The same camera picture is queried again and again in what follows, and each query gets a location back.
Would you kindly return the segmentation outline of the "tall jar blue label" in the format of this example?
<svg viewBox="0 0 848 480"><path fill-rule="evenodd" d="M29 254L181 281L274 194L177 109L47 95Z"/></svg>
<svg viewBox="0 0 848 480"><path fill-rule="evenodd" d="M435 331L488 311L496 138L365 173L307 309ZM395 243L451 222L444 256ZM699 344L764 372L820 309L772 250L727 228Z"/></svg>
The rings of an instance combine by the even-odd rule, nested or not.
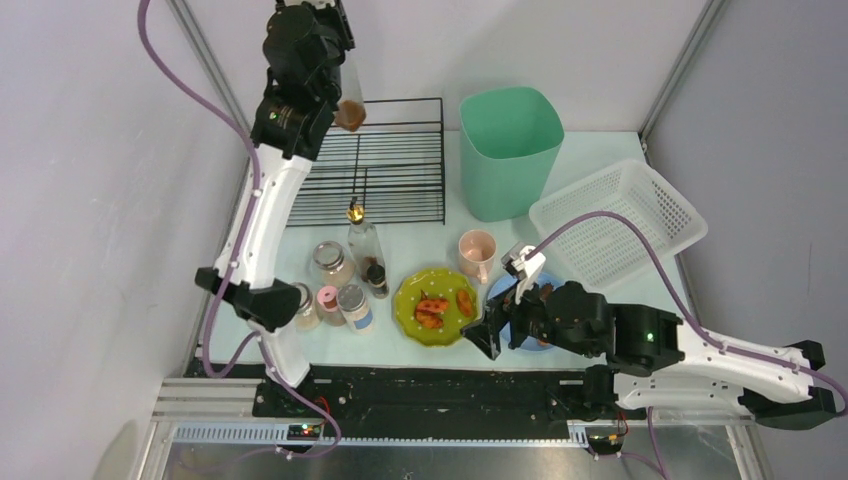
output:
<svg viewBox="0 0 848 480"><path fill-rule="evenodd" d="M348 284L337 293L338 308L349 328L358 334L367 334L374 327L373 313L365 291L358 285Z"/></svg>

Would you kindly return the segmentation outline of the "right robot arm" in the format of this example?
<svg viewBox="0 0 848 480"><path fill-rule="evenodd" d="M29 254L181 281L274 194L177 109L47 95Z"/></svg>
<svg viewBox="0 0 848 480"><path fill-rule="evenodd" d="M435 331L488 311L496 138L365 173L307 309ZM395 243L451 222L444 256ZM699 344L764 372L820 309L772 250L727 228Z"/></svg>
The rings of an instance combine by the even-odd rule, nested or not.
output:
<svg viewBox="0 0 848 480"><path fill-rule="evenodd" d="M810 430L838 417L833 391L816 385L820 344L756 347L752 357L729 341L710 344L671 312L610 303L568 281L553 288L515 286L487 300L481 319L461 330L490 359L527 338L604 362L585 369L576 387L553 399L572 417L595 420L619 411L669 409L750 415L779 430Z"/></svg>

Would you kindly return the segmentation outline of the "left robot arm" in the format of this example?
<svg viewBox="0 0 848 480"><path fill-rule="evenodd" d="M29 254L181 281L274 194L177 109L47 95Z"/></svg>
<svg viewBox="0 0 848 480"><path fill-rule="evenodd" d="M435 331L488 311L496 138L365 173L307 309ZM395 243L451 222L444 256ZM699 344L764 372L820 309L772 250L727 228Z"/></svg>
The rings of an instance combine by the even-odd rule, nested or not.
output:
<svg viewBox="0 0 848 480"><path fill-rule="evenodd" d="M297 339L300 290L275 276L274 264L296 196L335 121L341 73L354 36L340 1L279 1L262 51L266 84L245 144L250 171L236 223L195 283L212 294L205 324L222 303L257 334L269 376L297 387L310 364Z"/></svg>

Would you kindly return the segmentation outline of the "oil bottle gold spout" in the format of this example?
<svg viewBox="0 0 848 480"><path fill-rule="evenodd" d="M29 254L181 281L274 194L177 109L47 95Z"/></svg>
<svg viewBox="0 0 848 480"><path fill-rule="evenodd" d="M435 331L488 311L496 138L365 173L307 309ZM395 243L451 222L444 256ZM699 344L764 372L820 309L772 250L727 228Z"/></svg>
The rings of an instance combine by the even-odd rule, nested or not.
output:
<svg viewBox="0 0 848 480"><path fill-rule="evenodd" d="M367 272L372 265L385 267L385 260L374 224L365 217L365 209L357 196L353 196L346 211L350 223L347 243L362 281L368 279Z"/></svg>
<svg viewBox="0 0 848 480"><path fill-rule="evenodd" d="M337 102L334 123L348 132L359 130L367 117L357 60L356 50L347 51L345 61L339 69L341 95Z"/></svg>

